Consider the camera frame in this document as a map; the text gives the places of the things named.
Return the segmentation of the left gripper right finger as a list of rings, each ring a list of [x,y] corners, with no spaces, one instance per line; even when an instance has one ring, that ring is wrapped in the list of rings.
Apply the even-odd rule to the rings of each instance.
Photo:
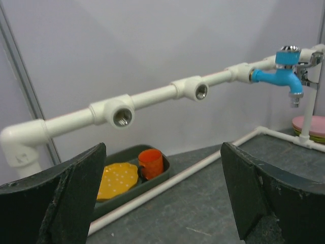
[[[324,243],[324,184],[257,159],[232,143],[221,160],[239,238]]]

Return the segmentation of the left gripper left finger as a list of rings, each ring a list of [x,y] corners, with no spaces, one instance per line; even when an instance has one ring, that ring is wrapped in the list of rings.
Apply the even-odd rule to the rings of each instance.
[[[86,243],[106,161],[104,143],[1,185],[1,243]]]

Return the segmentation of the blue plastic faucet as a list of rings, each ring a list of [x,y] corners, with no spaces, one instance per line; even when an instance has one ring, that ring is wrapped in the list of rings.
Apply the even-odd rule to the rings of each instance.
[[[289,87],[289,97],[292,108],[298,108],[300,99],[304,96],[300,79],[294,73],[298,65],[301,49],[295,45],[283,46],[275,55],[275,73],[266,73],[260,69],[253,70],[249,79],[251,82],[265,82],[276,86]]]

